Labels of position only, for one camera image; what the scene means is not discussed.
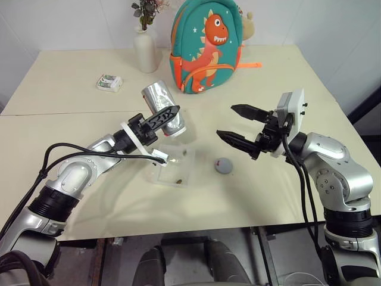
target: white table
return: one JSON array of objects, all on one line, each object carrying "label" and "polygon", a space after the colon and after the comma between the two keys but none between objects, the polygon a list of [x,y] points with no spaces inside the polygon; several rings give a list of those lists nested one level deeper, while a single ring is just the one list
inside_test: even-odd
[{"label": "white table", "polygon": [[[254,140],[263,124],[239,117],[233,104],[272,110],[285,91],[304,87],[309,103],[302,131],[334,137],[372,174],[372,213],[381,215],[381,170],[337,102],[295,46],[252,46],[242,61],[261,61],[261,69],[238,70],[224,85],[199,95],[183,95],[174,86],[168,51],[153,74],[142,74],[130,50],[44,51],[0,116],[0,224],[34,181],[47,146],[71,142],[83,146],[120,129],[138,111],[150,115],[140,90],[158,79],[167,82],[182,107],[188,130],[176,139],[159,135],[160,144],[196,149],[189,188],[150,181],[147,161],[125,161],[85,191],[73,210],[61,240],[78,240],[200,229],[234,228],[303,222],[299,180],[284,158],[260,155],[257,161],[226,143],[216,130],[232,130]],[[98,91],[102,73],[123,77],[117,94]],[[69,149],[58,150],[52,159]],[[218,174],[213,162],[228,157],[229,175]],[[55,177],[52,171],[50,178]],[[318,218],[323,208],[314,191]]]}]

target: small white box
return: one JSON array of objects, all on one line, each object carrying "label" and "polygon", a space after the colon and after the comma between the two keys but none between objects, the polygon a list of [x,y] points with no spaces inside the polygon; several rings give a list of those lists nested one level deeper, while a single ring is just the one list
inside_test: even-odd
[{"label": "small white box", "polygon": [[109,74],[103,74],[97,81],[96,87],[102,91],[118,92],[123,80],[120,76],[110,76]]}]

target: orange strap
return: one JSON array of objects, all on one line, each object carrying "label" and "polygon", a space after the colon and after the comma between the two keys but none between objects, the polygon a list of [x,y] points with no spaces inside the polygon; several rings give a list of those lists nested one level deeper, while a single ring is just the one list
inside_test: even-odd
[{"label": "orange strap", "polygon": [[205,67],[199,67],[198,69],[195,69],[194,71],[190,72],[183,83],[181,84],[181,91],[184,92],[186,85],[188,84],[189,80],[194,76],[195,74],[202,72],[204,70],[219,70],[219,69],[230,69],[234,71],[234,67],[232,67],[230,64],[213,64],[210,66]]},{"label": "orange strap", "polygon": [[181,57],[174,57],[172,54],[170,56],[171,61],[173,62],[173,74],[174,74],[174,81],[176,82],[176,85],[179,89],[181,89],[181,63],[182,59]]},{"label": "orange strap", "polygon": [[246,67],[262,67],[262,63],[239,63],[237,69],[242,69]]}]

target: white cable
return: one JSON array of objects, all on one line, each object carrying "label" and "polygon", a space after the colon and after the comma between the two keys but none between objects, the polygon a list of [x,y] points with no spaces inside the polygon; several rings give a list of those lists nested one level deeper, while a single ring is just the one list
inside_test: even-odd
[{"label": "white cable", "polygon": [[308,276],[310,276],[310,277],[313,277],[313,278],[315,278],[315,279],[320,283],[320,284],[318,284],[318,285],[325,286],[325,284],[322,283],[322,282],[320,281],[320,279],[317,278],[315,275],[312,275],[312,274],[310,274],[310,273],[306,273],[306,272],[294,272],[294,273],[291,273],[290,275],[288,275],[288,276],[285,278],[285,280],[284,280],[284,282],[283,282],[283,286],[287,286],[287,285],[286,285],[286,281],[287,281],[287,279],[290,278],[291,276],[296,275],[296,274],[298,274],[298,275],[308,275]]}]

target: silver can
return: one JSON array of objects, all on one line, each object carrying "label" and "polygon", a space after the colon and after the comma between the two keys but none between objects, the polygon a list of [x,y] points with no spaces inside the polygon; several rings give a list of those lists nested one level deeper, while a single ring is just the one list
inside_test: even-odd
[{"label": "silver can", "polygon": [[[153,114],[168,106],[176,105],[167,85],[162,80],[147,86],[142,90],[142,95]],[[177,137],[182,134],[186,130],[186,126],[180,112],[162,130],[166,136]]]}]

